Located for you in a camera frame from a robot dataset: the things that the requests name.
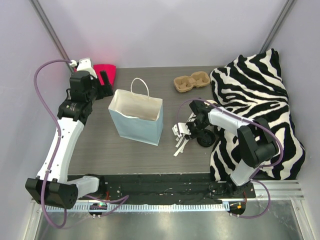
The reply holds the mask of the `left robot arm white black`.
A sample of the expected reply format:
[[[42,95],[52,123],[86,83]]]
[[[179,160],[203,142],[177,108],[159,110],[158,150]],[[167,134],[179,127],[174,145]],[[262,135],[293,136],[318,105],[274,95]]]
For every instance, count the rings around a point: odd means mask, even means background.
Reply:
[[[25,188],[38,203],[62,209],[71,209],[77,199],[90,194],[100,200],[107,192],[101,177],[87,174],[68,180],[68,169],[77,140],[83,131],[93,103],[113,95],[113,87],[106,71],[94,78],[86,70],[71,74],[67,97],[58,108],[57,123],[48,155],[35,178],[28,178]]]

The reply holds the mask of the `brown cardboard cup carrier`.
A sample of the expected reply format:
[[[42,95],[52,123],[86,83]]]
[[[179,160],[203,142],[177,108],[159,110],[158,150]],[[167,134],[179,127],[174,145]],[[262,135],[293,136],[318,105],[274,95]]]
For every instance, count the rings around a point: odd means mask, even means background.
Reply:
[[[193,88],[202,88],[210,84],[210,77],[204,71],[197,71],[190,76],[184,75],[173,80],[174,87],[180,93],[185,93]]]

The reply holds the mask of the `light blue paper bag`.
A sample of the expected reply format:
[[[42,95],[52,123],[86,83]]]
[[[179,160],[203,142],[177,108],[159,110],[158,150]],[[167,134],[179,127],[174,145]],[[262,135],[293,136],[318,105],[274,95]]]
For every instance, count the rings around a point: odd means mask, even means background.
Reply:
[[[147,84],[141,78],[147,94],[117,89],[108,106],[109,113],[120,137],[158,146],[163,131],[163,100],[151,97]]]

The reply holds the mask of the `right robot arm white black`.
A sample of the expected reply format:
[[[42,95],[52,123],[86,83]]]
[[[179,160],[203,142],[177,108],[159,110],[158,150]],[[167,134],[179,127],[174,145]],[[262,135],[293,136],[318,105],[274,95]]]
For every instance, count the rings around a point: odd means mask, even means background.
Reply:
[[[256,175],[262,163],[277,154],[284,155],[279,139],[272,133],[264,118],[249,119],[236,115],[221,106],[195,98],[189,104],[195,117],[185,123],[186,139],[196,139],[203,147],[210,147],[216,140],[207,126],[220,127],[238,139],[240,162],[226,178],[225,192],[233,198],[243,193],[246,185]]]

